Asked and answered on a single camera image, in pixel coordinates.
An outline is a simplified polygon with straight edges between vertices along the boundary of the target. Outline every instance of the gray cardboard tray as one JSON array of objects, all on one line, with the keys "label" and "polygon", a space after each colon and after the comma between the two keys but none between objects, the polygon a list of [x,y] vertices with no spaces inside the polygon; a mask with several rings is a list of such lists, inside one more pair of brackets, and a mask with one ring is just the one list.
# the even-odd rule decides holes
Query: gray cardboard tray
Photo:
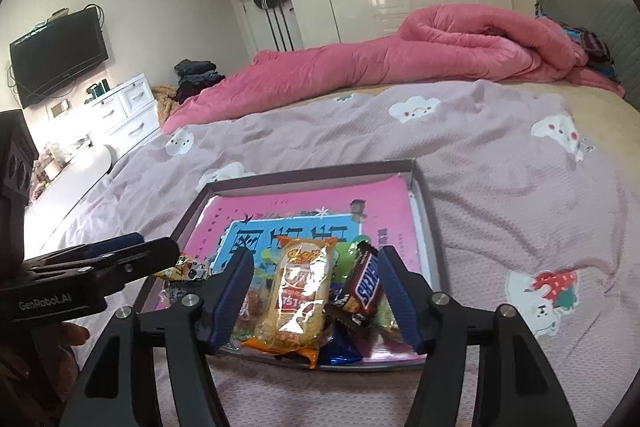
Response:
[{"label": "gray cardboard tray", "polygon": [[[449,283],[446,265],[443,261],[442,245],[433,204],[431,203],[428,187],[417,164],[410,159],[275,172],[273,174],[260,174],[210,183],[203,188],[191,203],[191,206],[176,226],[171,238],[178,244],[180,250],[183,250],[204,208],[215,195],[252,196],[319,190],[322,188],[368,184],[394,175],[402,176],[409,190],[422,274],[434,291],[448,292]],[[148,277],[140,290],[134,308],[140,312],[155,310],[160,300],[159,293],[162,289],[162,284],[161,279],[154,276]],[[241,348],[239,350],[223,348],[221,354],[242,356],[287,367],[307,368],[305,363],[286,358],[276,359],[273,355],[260,353],[250,348]],[[362,362],[349,365],[318,365],[318,369],[325,371],[396,371],[421,367],[423,362],[424,357],[407,354],[405,357],[386,360],[385,357],[370,357],[368,359],[365,358]]]}]

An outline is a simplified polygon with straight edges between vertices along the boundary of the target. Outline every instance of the pink comforter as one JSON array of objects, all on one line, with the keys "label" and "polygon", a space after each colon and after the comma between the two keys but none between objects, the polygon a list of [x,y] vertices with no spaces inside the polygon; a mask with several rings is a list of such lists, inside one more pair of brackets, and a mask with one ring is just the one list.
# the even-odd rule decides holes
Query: pink comforter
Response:
[{"label": "pink comforter", "polygon": [[260,52],[253,63],[183,103],[162,131],[240,118],[346,87],[426,80],[622,86],[584,67],[588,57],[560,26],[510,10],[445,4],[412,12],[396,35],[296,52]]}]

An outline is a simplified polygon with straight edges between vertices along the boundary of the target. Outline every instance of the television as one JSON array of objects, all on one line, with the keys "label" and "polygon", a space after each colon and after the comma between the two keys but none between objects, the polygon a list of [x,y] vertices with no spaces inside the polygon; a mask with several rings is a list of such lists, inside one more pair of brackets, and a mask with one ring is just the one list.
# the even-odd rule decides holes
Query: television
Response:
[{"label": "television", "polygon": [[34,29],[9,51],[22,108],[46,100],[109,58],[95,7]]}]

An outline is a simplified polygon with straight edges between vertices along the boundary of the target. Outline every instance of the bed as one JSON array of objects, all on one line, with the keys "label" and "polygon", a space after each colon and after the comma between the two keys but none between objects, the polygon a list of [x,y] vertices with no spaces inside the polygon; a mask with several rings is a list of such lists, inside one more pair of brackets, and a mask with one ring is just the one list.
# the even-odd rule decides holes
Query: bed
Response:
[{"label": "bed", "polygon": [[[637,78],[620,73],[631,92]],[[61,247],[134,231],[169,235],[196,189],[224,176],[407,157],[417,158],[430,186],[452,294],[484,309],[509,300],[523,315],[540,298],[553,301],[552,320],[532,316],[531,324],[578,425],[602,425],[640,365],[640,113],[613,92],[561,83],[413,83],[191,126],[121,160],[76,208]],[[229,174],[237,163],[242,168]],[[554,299],[562,277],[575,283]],[[79,362],[141,285],[78,321],[93,335]],[[420,376],[296,371],[233,357],[209,362],[235,427],[401,425]],[[477,351],[469,351],[466,371],[459,425],[472,417]],[[156,377],[164,424],[178,425],[160,350]]]}]

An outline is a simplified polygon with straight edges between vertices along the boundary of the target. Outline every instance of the drawer handle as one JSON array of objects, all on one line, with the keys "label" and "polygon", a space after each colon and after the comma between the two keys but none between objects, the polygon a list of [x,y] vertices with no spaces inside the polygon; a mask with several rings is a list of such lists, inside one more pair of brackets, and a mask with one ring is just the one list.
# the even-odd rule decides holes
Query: drawer handle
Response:
[{"label": "drawer handle", "polygon": [[131,136],[132,134],[137,133],[138,131],[142,130],[142,128],[145,126],[145,123],[142,122],[139,126],[137,126],[133,131],[131,131],[129,133],[129,136]]}]

